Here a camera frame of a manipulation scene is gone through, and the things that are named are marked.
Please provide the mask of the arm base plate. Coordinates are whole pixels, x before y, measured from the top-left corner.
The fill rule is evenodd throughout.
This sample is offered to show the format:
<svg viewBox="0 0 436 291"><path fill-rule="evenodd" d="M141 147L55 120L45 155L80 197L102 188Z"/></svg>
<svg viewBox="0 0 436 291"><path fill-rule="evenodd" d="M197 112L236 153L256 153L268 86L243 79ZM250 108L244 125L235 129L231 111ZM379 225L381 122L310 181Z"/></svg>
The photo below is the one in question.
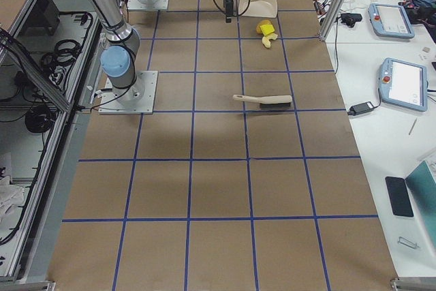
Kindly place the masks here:
<svg viewBox="0 0 436 291"><path fill-rule="evenodd" d="M153 12L168 9L169 0L129 0L128 9L133 12Z"/></svg>
<svg viewBox="0 0 436 291"><path fill-rule="evenodd" d="M136 83L122 97L120 89L109 91L102 95L102 106L98 107L100 114L152 114L158 71L137 71Z"/></svg>

